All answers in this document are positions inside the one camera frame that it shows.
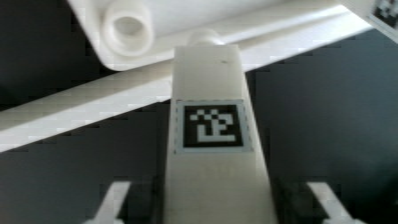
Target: white panel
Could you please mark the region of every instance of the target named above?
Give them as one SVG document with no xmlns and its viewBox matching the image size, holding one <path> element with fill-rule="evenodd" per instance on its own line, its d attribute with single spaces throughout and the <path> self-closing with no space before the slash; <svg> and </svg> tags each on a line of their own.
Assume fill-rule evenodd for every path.
<svg viewBox="0 0 398 224">
<path fill-rule="evenodd" d="M 164 15 L 162 10 L 165 10 L 171 12 L 171 17 L 165 19 L 155 18 L 155 20 L 158 20 L 158 22 L 155 22 L 155 30 L 162 30 L 158 30 L 160 33 L 156 34 L 155 44 L 149 51 L 137 57 L 126 57 L 112 52 L 101 35 L 103 8 L 108 1 L 69 0 L 69 3 L 101 62 L 107 67 L 117 71 L 128 70 L 171 59 L 174 47 L 178 45 L 185 45 L 192 32 L 201 28 L 215 30 L 220 34 L 224 43 L 235 43 L 345 13 L 334 0 L 295 0 L 277 4 L 275 6 L 268 6 L 270 3 L 279 2 L 274 0 L 196 1 L 196 3 L 188 5 L 187 2 L 190 2 L 190 0 L 187 2 L 181 1 L 183 3 L 180 4 L 183 4 L 185 7 L 180 8 L 176 6 L 178 10 L 172 9 L 169 1 L 164 1 L 162 4 L 148 3 L 148 5 L 153 4 L 149 8 L 153 8 L 151 10 L 155 10 L 156 15 Z M 213 3 L 217 3 L 212 6 L 213 8 L 206 10 L 206 6 Z M 238 9 L 251 11 L 251 13 L 244 13 L 242 11 L 242 14 Z"/>
<path fill-rule="evenodd" d="M 304 26 L 288 27 L 238 42 L 244 70 L 291 57 L 370 28 L 347 10 L 332 18 L 315 20 Z M 171 61 L 153 64 L 2 111 L 0 152 L 167 100 L 171 69 Z"/>
</svg>

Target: white cylindrical object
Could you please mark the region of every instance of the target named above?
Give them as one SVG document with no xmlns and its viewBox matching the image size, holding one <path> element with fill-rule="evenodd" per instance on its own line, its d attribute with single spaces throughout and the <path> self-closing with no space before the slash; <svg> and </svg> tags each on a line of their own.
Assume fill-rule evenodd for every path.
<svg viewBox="0 0 398 224">
<path fill-rule="evenodd" d="M 188 46 L 199 45 L 224 45 L 226 43 L 220 40 L 220 35 L 212 29 L 197 30 L 188 38 Z"/>
<path fill-rule="evenodd" d="M 114 0 L 103 16 L 103 39 L 112 51 L 133 57 L 153 45 L 151 12 L 140 0 Z"/>
</svg>

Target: black background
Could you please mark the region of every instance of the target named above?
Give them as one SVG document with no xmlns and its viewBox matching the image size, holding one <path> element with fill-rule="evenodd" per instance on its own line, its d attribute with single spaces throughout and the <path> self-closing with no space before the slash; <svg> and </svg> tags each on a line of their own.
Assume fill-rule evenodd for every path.
<svg viewBox="0 0 398 224">
<path fill-rule="evenodd" d="M 64 1 L 4 0 L 0 25 L 5 109 L 114 72 Z M 247 74 L 272 183 L 327 181 L 370 224 L 398 221 L 396 58 L 373 30 Z M 162 179 L 167 114 L 156 104 L 0 154 L 0 223 L 82 223 L 114 180 Z"/>
</svg>

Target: white plastic part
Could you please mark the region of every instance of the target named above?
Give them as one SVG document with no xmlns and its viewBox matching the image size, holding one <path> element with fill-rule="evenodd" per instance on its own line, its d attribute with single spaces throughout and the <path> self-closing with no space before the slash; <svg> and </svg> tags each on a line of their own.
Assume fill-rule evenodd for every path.
<svg viewBox="0 0 398 224">
<path fill-rule="evenodd" d="M 331 217 L 323 220 L 323 224 L 364 224 L 361 220 L 352 219 L 350 213 L 347 212 L 327 183 L 309 182 L 307 186 L 313 190 L 318 202 Z"/>
<path fill-rule="evenodd" d="M 178 47 L 172 78 L 164 222 L 165 224 L 275 224 L 270 182 L 238 46 L 199 44 Z M 235 104 L 236 101 L 244 106 L 240 114 L 245 117 L 245 124 L 240 123 L 240 128 L 251 137 L 251 150 L 236 151 L 226 146 L 228 144 L 217 146 L 224 148 L 219 151 L 212 146 L 196 151 L 180 150 L 176 142 L 183 135 L 185 137 L 192 135 L 183 134 L 180 128 L 185 117 L 180 112 L 187 110 L 178 109 L 178 105 L 187 103 L 185 105 L 192 106 L 194 103 L 212 107 Z"/>
<path fill-rule="evenodd" d="M 112 0 L 68 1 L 100 60 L 117 71 L 172 59 L 174 47 L 187 43 L 192 32 L 204 28 L 220 34 L 224 43 L 235 43 L 347 13 L 334 0 L 146 1 L 153 14 L 155 42 L 140 56 L 126 56 L 108 48 L 101 32 Z"/>
<path fill-rule="evenodd" d="M 315 6 L 315 2 L 302 1 L 297 7 Z M 320 10 L 336 8 L 338 3 L 316 7 L 316 10 L 307 11 L 306 17 L 313 17 L 313 13 L 318 15 Z M 244 71 L 251 71 L 371 29 L 363 19 L 343 6 L 339 7 L 345 13 L 329 19 L 315 19 L 306 26 L 286 26 L 279 32 L 238 42 Z M 172 65 L 171 61 L 165 61 L 119 72 L 2 111 L 0 152 L 171 99 L 171 82 Z"/>
<path fill-rule="evenodd" d="M 123 224 L 117 219 L 121 206 L 128 194 L 132 182 L 114 182 L 103 198 L 103 203 L 96 212 L 96 217 L 84 224 Z"/>
<path fill-rule="evenodd" d="M 188 38 L 188 46 L 194 45 L 224 45 L 220 35 L 212 29 L 203 29 L 192 33 Z"/>
<path fill-rule="evenodd" d="M 114 0 L 103 17 L 103 39 L 112 51 L 139 56 L 153 45 L 151 12 L 140 0 Z"/>
</svg>

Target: white tube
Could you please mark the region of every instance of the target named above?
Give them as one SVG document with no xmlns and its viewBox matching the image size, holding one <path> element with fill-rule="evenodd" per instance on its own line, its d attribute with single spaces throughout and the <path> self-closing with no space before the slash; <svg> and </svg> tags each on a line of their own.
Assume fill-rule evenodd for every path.
<svg viewBox="0 0 398 224">
<path fill-rule="evenodd" d="M 114 0 L 105 10 L 103 39 L 112 51 L 133 57 L 153 45 L 151 12 L 140 0 Z"/>
</svg>

